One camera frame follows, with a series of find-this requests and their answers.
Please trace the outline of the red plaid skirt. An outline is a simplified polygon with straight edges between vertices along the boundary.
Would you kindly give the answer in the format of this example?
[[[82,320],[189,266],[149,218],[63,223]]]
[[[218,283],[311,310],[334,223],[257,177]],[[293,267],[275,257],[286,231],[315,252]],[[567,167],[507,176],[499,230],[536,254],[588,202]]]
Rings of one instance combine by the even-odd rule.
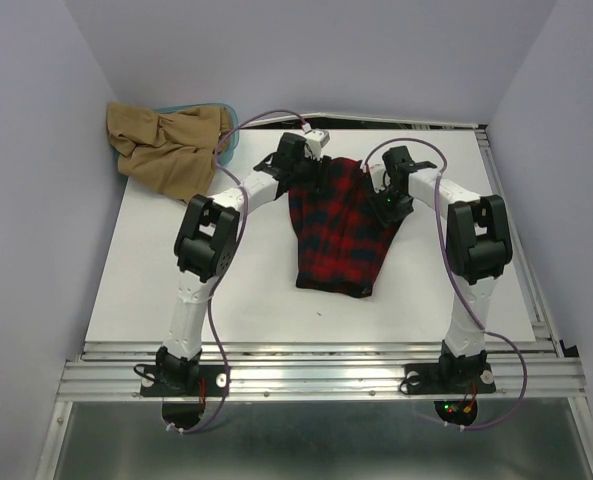
[[[289,215],[297,238],[299,289],[353,298],[372,295],[387,252],[401,226],[385,227],[367,199],[371,176],[348,158],[330,165],[327,189],[320,193],[294,187]]]

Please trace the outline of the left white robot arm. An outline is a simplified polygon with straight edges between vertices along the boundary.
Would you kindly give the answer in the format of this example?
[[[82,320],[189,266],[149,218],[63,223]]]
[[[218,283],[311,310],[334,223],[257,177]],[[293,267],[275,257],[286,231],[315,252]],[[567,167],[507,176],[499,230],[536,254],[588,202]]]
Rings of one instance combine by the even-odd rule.
[[[231,265],[247,216],[293,187],[318,192],[329,180],[331,158],[322,153],[325,130],[284,133],[269,154],[236,186],[194,196],[174,243],[179,291],[167,337],[144,374],[143,396],[183,397],[202,387],[202,330],[214,289]]]

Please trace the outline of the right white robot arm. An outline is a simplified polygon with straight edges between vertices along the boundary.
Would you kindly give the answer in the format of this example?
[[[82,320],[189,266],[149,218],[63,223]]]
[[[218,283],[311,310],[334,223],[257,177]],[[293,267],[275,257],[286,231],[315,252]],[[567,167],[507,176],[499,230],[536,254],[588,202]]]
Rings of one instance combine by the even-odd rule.
[[[387,150],[375,169],[382,178],[369,181],[367,198],[383,226],[404,220],[414,202],[433,210],[443,264],[454,291],[438,360],[405,365],[401,392],[494,392],[485,345],[487,316],[497,280],[513,257],[504,200],[444,179],[444,166],[414,161],[405,146]]]

